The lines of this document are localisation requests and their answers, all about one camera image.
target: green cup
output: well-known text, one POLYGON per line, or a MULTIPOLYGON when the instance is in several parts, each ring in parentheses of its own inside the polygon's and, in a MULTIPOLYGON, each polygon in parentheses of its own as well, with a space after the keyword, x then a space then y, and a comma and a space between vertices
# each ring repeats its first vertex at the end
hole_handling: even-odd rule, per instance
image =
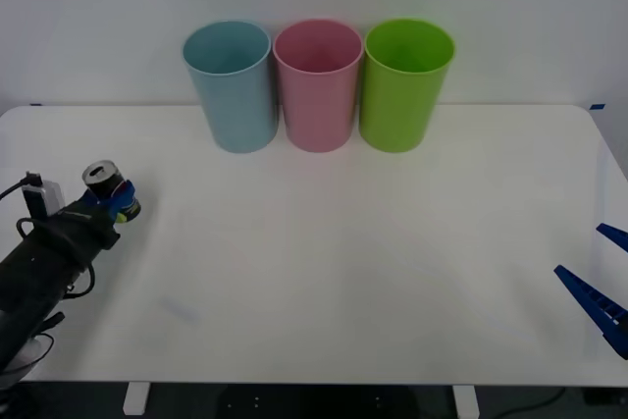
POLYGON ((455 44, 436 25, 389 20, 366 36, 360 133, 387 152, 416 147, 427 128, 455 44))

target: floor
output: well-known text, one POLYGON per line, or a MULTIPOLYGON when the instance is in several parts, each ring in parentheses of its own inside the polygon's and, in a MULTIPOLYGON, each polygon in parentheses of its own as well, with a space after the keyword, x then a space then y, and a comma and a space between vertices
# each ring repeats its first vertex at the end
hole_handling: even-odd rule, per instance
MULTIPOLYGON (((39 411, 27 407, 23 415, 7 419, 123 419, 122 405, 127 386, 121 383, 36 383, 20 384, 22 401, 39 405, 39 411)), ((338 387, 335 393, 324 387, 322 392, 304 392, 299 386, 247 386, 156 384, 152 386, 144 419, 247 419, 360 417, 360 419, 448 419, 456 418, 451 389, 415 387, 407 394, 403 387, 367 387, 360 397, 355 389, 338 387), (308 406, 299 407, 298 399, 309 395, 308 406), (349 398, 342 406, 341 397, 349 398), (365 407, 365 403, 383 407, 365 407)), ((543 402, 557 388, 478 387, 481 419, 494 419, 513 407, 543 402)), ((582 389, 567 389, 555 404, 542 409, 508 417, 519 419, 619 419, 628 418, 625 405, 587 404, 582 389)))

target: pink cup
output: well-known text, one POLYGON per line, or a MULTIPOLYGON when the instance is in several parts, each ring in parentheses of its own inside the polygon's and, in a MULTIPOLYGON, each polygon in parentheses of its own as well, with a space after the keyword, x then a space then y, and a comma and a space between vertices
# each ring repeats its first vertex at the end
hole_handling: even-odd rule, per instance
POLYGON ((306 20, 284 29, 273 51, 290 141, 310 152, 341 147, 353 129, 360 33, 333 20, 306 20))

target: cup rim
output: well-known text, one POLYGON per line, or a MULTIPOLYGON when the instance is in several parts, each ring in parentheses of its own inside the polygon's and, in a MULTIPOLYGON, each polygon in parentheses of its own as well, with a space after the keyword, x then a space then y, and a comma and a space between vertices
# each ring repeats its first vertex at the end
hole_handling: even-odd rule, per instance
POLYGON ((365 41, 364 38, 362 38, 362 35, 360 34, 360 32, 354 28, 353 26, 346 24, 345 22, 341 22, 339 20, 334 20, 334 19, 327 19, 327 18, 312 18, 312 19, 305 19, 305 20, 299 20, 298 22, 294 22, 293 24, 290 24, 288 26, 286 26, 285 28, 283 28, 280 33, 275 37, 275 40, 273 41, 273 56, 275 57, 275 59, 282 65, 287 67, 288 69, 291 69, 292 71, 296 71, 300 74, 307 74, 309 76, 328 76, 330 74, 336 74, 339 73, 341 71, 345 71, 347 69, 352 68, 353 66, 355 66, 356 63, 359 63, 360 60, 362 59, 362 57, 364 56, 364 50, 365 50, 365 41), (353 34, 355 34, 357 36, 357 38, 360 40, 360 53, 357 55, 357 57, 351 61, 349 64, 347 64, 346 66, 342 66, 339 69, 334 69, 332 71, 325 71, 322 73, 313 73, 311 71, 303 71, 302 69, 296 68, 294 66, 291 66, 290 64, 288 64, 286 61, 284 61, 282 58, 279 57, 279 54, 277 54, 277 41, 279 40, 279 38, 282 36, 282 34, 284 34, 286 31, 288 31, 290 28, 294 27, 294 26, 298 26, 301 24, 306 24, 308 22, 328 22, 330 24, 336 24, 336 25, 340 25, 343 26, 349 30, 351 30, 351 32, 353 32, 353 34))
POLYGON ((185 41, 183 42, 183 45, 181 47, 181 56, 183 58, 183 62, 185 63, 185 65, 190 68, 191 70, 199 73, 199 74, 203 74, 204 76, 211 76, 214 78, 225 78, 228 76, 236 76, 238 74, 242 74, 245 73, 247 71, 250 71, 251 69, 259 66, 261 63, 263 63, 266 58, 268 58, 268 55, 271 52, 273 46, 273 38, 271 37, 270 33, 261 25, 255 23, 255 22, 248 22, 246 20, 218 20, 217 22, 212 22, 210 24, 207 24, 205 26, 201 26, 200 28, 197 28, 196 30, 194 30, 192 33, 189 34, 189 36, 185 39, 185 41), (196 69, 194 68, 185 58, 185 54, 183 53, 183 51, 185 50, 185 46, 187 45, 187 42, 190 41, 190 39, 197 34, 198 32, 200 32, 202 29, 206 29, 209 26, 214 26, 214 25, 218 25, 218 24, 247 24, 247 25, 251 25, 251 26, 255 26, 256 28, 258 28, 260 31, 262 31, 265 35, 266 35, 266 39, 267 39, 267 43, 268 46, 266 47, 266 51, 264 52, 264 54, 262 55, 262 57, 255 63, 253 63, 251 66, 244 68, 244 69, 240 69, 239 71, 233 71, 232 73, 208 73, 206 71, 201 71, 200 69, 196 69))
POLYGON ((376 24, 371 29, 369 29, 368 33, 366 33, 366 36, 364 37, 364 50, 366 51, 366 55, 369 57, 369 59, 371 59, 371 61, 373 61, 375 64, 377 64, 379 67, 381 67, 383 69, 391 71, 391 72, 393 72, 395 74, 405 74, 405 75, 409 75, 409 76, 426 76, 426 75, 429 75, 429 74, 437 73, 437 72, 442 71, 443 69, 447 68, 449 66, 449 64, 451 64, 451 61, 453 61, 453 58, 455 57, 456 46, 455 46, 455 41, 453 40, 451 35, 446 32, 446 30, 444 28, 442 28, 442 27, 440 27, 440 26, 438 26, 436 24, 433 24, 432 22, 428 22, 427 20, 423 20, 423 19, 415 19, 415 18, 412 18, 412 17, 399 17, 399 18, 395 18, 395 19, 388 19, 386 21, 383 21, 381 23, 376 24), (381 61, 375 59, 375 57, 369 51, 369 48, 368 48, 369 35, 373 31, 375 31, 376 28, 379 28, 380 26, 384 26, 386 24, 392 24, 392 23, 395 23, 395 22, 403 22, 403 21, 428 25, 428 26, 431 26, 431 27, 441 31, 447 37, 447 39, 451 42, 451 56, 449 57, 449 59, 447 61, 445 61, 445 63, 442 66, 439 66, 439 67, 437 67, 435 69, 431 69, 430 71, 416 72, 416 73, 410 72, 410 71, 402 71, 401 69, 391 68, 390 66, 387 66, 386 64, 382 63, 381 61))

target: can lid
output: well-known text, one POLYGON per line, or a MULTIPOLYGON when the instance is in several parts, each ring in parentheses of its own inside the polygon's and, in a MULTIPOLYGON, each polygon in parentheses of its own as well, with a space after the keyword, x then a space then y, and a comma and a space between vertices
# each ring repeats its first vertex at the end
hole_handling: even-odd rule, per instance
POLYGON ((120 171, 112 161, 98 161, 90 164, 82 173, 82 181, 86 185, 103 183, 120 171))

